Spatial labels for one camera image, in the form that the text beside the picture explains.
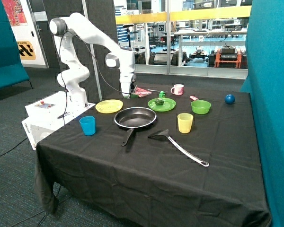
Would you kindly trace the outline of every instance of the white control box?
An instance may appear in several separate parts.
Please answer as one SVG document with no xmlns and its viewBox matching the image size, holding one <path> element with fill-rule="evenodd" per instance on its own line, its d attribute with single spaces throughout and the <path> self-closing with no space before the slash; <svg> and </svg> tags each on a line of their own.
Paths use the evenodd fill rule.
<svg viewBox="0 0 284 227">
<path fill-rule="evenodd" d="M 22 121 L 22 125 L 33 150 L 36 150 L 38 142 L 95 105 L 88 103 L 86 107 L 74 106 L 67 98 L 66 109 L 66 94 L 63 91 L 25 106 L 28 118 Z"/>
</svg>

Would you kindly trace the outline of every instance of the teal partition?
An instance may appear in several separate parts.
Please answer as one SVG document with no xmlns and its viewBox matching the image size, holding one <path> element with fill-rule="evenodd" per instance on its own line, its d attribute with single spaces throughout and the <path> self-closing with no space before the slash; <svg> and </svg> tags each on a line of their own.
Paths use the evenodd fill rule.
<svg viewBox="0 0 284 227">
<path fill-rule="evenodd" d="M 248 77 L 272 226 L 284 227 L 284 1 L 254 0 L 248 25 Z"/>
<path fill-rule="evenodd" d="M 25 80 L 29 77 L 21 64 L 18 45 L 0 0 L 0 88 Z"/>
</svg>

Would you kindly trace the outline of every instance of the metal spatula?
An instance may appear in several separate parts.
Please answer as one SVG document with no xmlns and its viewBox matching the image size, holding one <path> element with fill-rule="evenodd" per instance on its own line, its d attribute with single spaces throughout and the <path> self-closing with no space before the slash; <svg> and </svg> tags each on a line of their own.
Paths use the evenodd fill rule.
<svg viewBox="0 0 284 227">
<path fill-rule="evenodd" d="M 161 130 L 161 131 L 158 131 L 158 132 L 155 132 L 151 135 L 148 136 L 148 138 L 150 139 L 155 139 L 155 140 L 162 140 L 162 137 L 167 137 L 167 139 L 176 147 L 178 148 L 178 150 L 180 150 L 183 154 L 185 154 L 187 157 L 191 158 L 192 160 L 194 160 L 195 162 L 205 166 L 205 167 L 208 167 L 209 166 L 209 163 L 208 162 L 205 162 L 203 161 L 202 159 L 199 159 L 198 157 L 196 156 L 193 156 L 192 154 L 188 153 L 186 150 L 184 150 L 183 148 L 181 148 L 169 135 L 169 130 L 166 129 L 166 130 Z"/>
</svg>

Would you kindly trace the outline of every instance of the red poster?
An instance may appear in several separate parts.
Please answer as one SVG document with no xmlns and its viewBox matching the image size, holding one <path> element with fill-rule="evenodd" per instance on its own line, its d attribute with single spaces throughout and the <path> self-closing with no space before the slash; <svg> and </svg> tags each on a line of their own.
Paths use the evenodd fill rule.
<svg viewBox="0 0 284 227">
<path fill-rule="evenodd" d="M 27 25 L 20 0 L 2 0 L 11 26 Z"/>
</svg>

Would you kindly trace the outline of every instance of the yellow warning sign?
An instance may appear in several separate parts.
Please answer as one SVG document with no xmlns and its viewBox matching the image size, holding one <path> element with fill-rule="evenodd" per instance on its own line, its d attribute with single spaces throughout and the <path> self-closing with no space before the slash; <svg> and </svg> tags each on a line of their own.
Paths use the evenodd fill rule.
<svg viewBox="0 0 284 227">
<path fill-rule="evenodd" d="M 36 60 L 33 45 L 29 41 L 19 41 L 17 43 L 21 60 Z"/>
</svg>

